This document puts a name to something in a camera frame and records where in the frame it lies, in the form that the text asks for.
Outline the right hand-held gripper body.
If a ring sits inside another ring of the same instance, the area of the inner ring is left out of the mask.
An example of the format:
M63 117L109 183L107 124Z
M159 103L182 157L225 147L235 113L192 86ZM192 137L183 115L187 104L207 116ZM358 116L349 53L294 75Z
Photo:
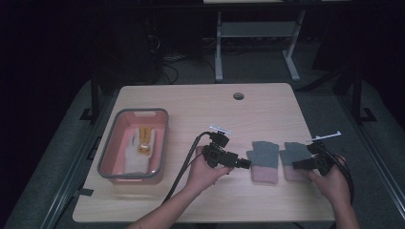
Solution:
M331 135L316 135L310 140L311 144L307 146L307 149L312 154L309 160L309 168L311 170L317 170L322 177L324 177L335 164L334 157L328 151L322 140L339 135L341 135L339 131Z

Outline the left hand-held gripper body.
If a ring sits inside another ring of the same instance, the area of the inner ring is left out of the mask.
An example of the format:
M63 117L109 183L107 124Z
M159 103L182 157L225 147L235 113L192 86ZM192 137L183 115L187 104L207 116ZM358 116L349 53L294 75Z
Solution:
M219 164L229 168L238 168L240 166L238 155L224 150L229 141L226 134L230 135L231 132L215 125L210 125L209 128L212 129L212 132L209 133L211 142L202 147L202 155L207 165L211 168L216 168Z

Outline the grey and pink glove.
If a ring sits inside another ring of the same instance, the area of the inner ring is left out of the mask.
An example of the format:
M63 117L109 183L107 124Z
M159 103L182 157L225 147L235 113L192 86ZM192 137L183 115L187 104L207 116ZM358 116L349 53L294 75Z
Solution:
M309 180L304 172L294 169L292 165L293 162L311 158L311 153L305 144L286 142L285 149L280 152L280 158L286 181L306 182Z
M278 183L279 145L267 141L254 141L246 155L251 161L253 182L276 185Z

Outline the cream glove with yellow patch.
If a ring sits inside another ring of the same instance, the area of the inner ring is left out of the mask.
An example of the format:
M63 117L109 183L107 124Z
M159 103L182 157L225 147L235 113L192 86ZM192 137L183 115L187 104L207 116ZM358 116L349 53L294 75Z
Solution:
M136 128L125 148L125 174L147 174L154 153L156 132L151 126Z

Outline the pink bin with grey rim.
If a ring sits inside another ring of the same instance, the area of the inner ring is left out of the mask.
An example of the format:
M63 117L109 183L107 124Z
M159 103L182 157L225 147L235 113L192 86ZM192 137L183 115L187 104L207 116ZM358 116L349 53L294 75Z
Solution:
M119 111L109 131L97 165L98 173L111 182L120 184L157 184L162 180L165 145L168 134L168 112L162 108L124 109ZM154 153L147 174L125 174L125 148L129 135L138 127L151 126L155 132Z

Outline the person's left hand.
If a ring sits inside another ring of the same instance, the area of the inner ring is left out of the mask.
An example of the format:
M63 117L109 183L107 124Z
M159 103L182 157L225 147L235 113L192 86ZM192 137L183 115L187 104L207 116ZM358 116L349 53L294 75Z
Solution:
M232 168L228 167L209 167L203 158L203 147L198 146L184 189L194 195L199 195L202 191L213 185L220 177L228 175L231 171Z

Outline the person's right hand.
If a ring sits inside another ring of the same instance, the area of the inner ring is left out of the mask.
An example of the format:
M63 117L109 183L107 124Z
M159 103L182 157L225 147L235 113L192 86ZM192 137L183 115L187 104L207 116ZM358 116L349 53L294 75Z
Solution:
M333 165L324 177L315 174L313 171L307 171L307 176L315 183L333 208L351 206L349 185L336 165Z

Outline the black metal stand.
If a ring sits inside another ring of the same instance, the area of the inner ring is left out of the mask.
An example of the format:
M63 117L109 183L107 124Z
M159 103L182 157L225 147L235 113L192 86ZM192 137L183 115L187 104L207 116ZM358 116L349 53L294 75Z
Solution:
M99 98L98 98L98 84L96 74L93 73L90 79L91 85L91 107L85 109L80 120L89 120L91 123L95 123L99 116Z
M352 82L352 116L354 120L362 125L364 122L375 122L376 118L369 108L361 107L362 98L362 77L359 71L356 71Z

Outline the white metal stand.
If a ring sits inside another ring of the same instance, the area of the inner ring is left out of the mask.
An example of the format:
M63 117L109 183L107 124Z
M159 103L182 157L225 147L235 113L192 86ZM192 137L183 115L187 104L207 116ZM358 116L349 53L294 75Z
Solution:
M287 22L225 22L222 20L222 13L217 13L216 29L216 52L215 52L215 81L224 80L222 62L222 39L223 38L267 38L285 37L290 39L289 47L282 51L283 58L288 68L289 75L293 81L299 81L300 75L297 72L292 55L306 15L301 10L295 21Z

